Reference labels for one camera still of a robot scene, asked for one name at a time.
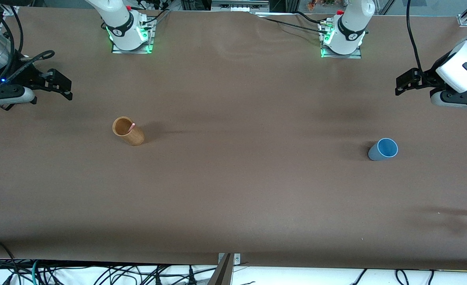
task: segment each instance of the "pink straw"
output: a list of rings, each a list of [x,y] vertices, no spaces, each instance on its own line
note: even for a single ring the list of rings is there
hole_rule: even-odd
[[[128,130],[128,132],[131,132],[133,130],[133,128],[135,128],[135,123],[132,124],[132,126],[130,127],[130,129]]]

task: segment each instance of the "blue cup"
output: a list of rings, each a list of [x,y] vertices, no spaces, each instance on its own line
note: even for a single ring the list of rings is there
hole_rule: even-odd
[[[369,150],[369,158],[374,161],[381,161],[397,155],[399,148],[393,139],[380,139]]]

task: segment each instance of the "bamboo cup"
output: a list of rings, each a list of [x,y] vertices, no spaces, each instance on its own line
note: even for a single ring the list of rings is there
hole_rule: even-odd
[[[129,117],[119,117],[112,124],[112,131],[123,138],[131,146],[139,146],[144,142],[144,132],[135,125],[132,130],[133,121]]]

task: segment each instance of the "brown table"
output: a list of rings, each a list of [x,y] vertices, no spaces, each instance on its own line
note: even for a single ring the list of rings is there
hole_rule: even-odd
[[[340,60],[248,13],[173,12],[151,55],[111,54],[92,9],[20,15],[24,52],[55,50],[38,66],[74,99],[0,109],[0,240],[17,258],[467,269],[467,109],[394,95],[416,66],[403,17],[374,17],[363,59]],[[427,68],[467,34],[412,26]],[[118,116],[148,142],[118,139]],[[382,137],[400,152],[371,162]]]

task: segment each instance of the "cup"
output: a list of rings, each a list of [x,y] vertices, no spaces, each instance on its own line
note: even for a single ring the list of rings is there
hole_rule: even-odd
[[[399,152],[399,148],[393,139],[380,139],[369,150],[369,158],[374,161],[386,160],[394,157]]]
[[[112,131],[129,145],[139,146],[144,142],[144,132],[137,125],[130,130],[132,124],[133,121],[129,117],[119,117],[112,124]]]

